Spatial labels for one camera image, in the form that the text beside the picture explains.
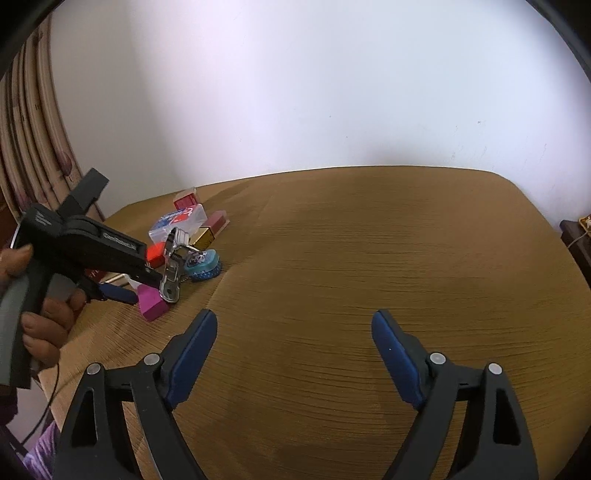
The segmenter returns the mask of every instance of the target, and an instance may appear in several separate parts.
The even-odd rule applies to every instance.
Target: small red box
[[[213,212],[209,217],[207,217],[207,220],[202,225],[202,227],[209,227],[213,232],[213,236],[217,237],[229,223],[230,220],[228,220],[228,214],[226,213],[226,211],[218,210],[217,212]]]
[[[146,260],[152,268],[164,265],[164,242],[150,245],[146,251]]]
[[[200,203],[201,201],[197,196],[197,189],[183,190],[182,192],[177,193],[174,198],[174,206],[177,210],[183,210],[192,205],[199,205]]]

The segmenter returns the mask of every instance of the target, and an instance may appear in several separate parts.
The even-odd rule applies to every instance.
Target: finger
[[[68,304],[70,305],[70,308],[74,310],[74,314],[79,313],[86,304],[86,293],[79,288],[75,289],[70,300],[68,300]]]
[[[23,331],[30,337],[46,340],[61,348],[68,340],[67,330],[58,323],[34,313],[23,313],[21,317]]]
[[[0,253],[0,283],[6,283],[11,278],[22,274],[33,254],[31,244],[14,250],[6,248]]]
[[[59,323],[67,332],[74,325],[74,312],[65,301],[45,299],[41,315]]]
[[[33,358],[39,360],[42,364],[53,367],[60,361],[60,350],[47,340],[33,338],[24,334],[22,342]]]

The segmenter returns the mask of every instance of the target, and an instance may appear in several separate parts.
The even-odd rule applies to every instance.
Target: pink eraser
[[[165,314],[168,311],[168,303],[160,296],[156,288],[141,284],[138,287],[139,310],[148,322]]]

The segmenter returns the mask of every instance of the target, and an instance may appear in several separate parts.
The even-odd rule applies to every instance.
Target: transparent plastic box
[[[191,236],[199,230],[199,227],[206,220],[207,215],[203,210],[203,206],[201,204],[192,205],[183,210],[167,213],[154,224],[148,234],[155,244],[164,242],[170,231],[175,227],[184,230]]]

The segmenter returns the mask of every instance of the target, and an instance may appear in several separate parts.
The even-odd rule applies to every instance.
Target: wooden table
[[[218,278],[186,284],[153,323],[93,303],[63,349],[53,413],[62,424],[91,362],[131,365],[160,351],[204,307],[219,334],[191,397],[174,413],[217,479],[381,479],[414,412],[372,343],[388,308],[425,347],[457,363],[500,363],[531,431],[542,480],[591,423],[591,293],[536,208],[492,173],[430,167],[334,168],[203,187],[231,223],[213,246]],[[108,224],[139,239],[172,195],[130,205]],[[46,388],[53,386],[46,372]],[[436,478],[449,468],[454,415]],[[126,416],[155,478],[134,409]]]

